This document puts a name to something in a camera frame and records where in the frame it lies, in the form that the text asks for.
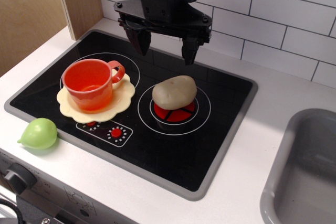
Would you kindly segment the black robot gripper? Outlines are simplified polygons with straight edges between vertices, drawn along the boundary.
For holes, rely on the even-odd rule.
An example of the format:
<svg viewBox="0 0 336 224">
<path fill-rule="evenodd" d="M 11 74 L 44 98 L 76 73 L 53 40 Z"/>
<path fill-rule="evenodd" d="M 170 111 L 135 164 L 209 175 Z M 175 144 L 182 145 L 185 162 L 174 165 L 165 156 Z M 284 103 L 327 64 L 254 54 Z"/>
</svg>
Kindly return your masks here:
<svg viewBox="0 0 336 224">
<path fill-rule="evenodd" d="M 138 54 L 145 56 L 151 33 L 182 38 L 185 65 L 194 63 L 198 48 L 211 37 L 211 18 L 190 3 L 196 0 L 126 0 L 114 4 L 118 22 Z"/>
</svg>

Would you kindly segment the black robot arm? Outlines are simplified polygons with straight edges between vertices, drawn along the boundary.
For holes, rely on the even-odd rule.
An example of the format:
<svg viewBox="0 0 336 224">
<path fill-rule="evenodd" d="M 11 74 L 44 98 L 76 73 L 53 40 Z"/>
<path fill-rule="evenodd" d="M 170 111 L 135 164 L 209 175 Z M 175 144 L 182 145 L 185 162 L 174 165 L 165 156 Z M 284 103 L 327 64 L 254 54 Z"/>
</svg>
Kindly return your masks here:
<svg viewBox="0 0 336 224">
<path fill-rule="evenodd" d="M 190 4 L 197 0 L 126 0 L 114 4 L 118 22 L 140 55 L 146 55 L 151 34 L 182 39 L 182 57 L 193 64 L 199 46 L 211 38 L 212 19 Z"/>
</svg>

